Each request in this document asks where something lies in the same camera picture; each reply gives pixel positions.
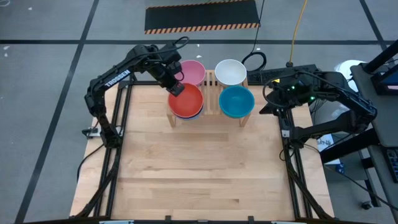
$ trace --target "wooden dish rack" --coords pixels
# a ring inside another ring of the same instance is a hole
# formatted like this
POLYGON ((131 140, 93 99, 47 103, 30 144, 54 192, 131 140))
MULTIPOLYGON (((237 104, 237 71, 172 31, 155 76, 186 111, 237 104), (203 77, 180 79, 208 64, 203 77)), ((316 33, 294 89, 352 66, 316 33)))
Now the wooden dish rack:
MULTIPOLYGON (((245 78, 242 82, 242 86, 248 88, 248 78, 245 78)), ((202 81, 199 86, 199 90, 203 94, 204 105, 202 115, 220 115, 223 114, 220 104, 218 103, 218 99, 220 97, 221 92, 224 90, 224 86, 218 83, 214 70, 206 70, 205 79, 202 81)), ((175 127, 177 117, 173 114, 170 109, 169 104, 167 105, 167 118, 169 119, 171 127, 175 127)), ((250 114, 239 119, 240 127, 244 127, 249 120, 250 114)))

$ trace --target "black and orange striped mat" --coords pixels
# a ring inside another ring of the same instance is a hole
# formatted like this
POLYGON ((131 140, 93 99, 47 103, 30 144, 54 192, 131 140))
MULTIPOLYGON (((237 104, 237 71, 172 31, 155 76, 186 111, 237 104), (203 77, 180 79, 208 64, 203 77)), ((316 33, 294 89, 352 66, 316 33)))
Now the black and orange striped mat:
POLYGON ((146 9, 145 34, 257 28, 255 0, 230 0, 146 9))

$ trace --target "white bowl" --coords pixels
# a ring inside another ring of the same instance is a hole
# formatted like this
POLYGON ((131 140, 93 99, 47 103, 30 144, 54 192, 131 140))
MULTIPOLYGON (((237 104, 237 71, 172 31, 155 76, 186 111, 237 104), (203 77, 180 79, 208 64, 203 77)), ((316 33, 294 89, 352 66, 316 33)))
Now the white bowl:
POLYGON ((217 64, 215 75, 224 86, 239 85, 246 78, 248 71, 239 61, 226 59, 217 64))

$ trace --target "yellow cable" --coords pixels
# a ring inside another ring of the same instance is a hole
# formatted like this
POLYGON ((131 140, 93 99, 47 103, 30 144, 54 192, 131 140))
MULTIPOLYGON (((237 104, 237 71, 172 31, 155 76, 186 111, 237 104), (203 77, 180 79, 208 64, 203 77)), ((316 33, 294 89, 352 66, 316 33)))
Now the yellow cable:
POLYGON ((307 1, 308 0, 304 1, 303 8, 301 8, 300 17, 298 18, 298 21, 297 21, 297 24, 296 24, 296 28, 294 29, 293 40, 292 40, 292 49, 290 50, 290 59, 289 59, 290 63, 292 63, 292 59, 293 59, 293 48, 294 48, 294 42, 296 40, 297 30, 299 29, 299 24, 301 22, 301 18, 303 17, 303 13, 304 13, 305 6, 307 5, 307 1))

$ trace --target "red bowl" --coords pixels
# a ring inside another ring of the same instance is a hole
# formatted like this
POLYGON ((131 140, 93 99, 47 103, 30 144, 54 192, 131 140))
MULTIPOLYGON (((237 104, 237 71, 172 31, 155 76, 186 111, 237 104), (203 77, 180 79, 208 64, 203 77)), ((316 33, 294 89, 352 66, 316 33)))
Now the red bowl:
POLYGON ((180 118, 191 118, 200 112, 204 99, 198 87, 189 83, 183 85, 184 91, 178 96, 169 95, 169 106, 180 118))

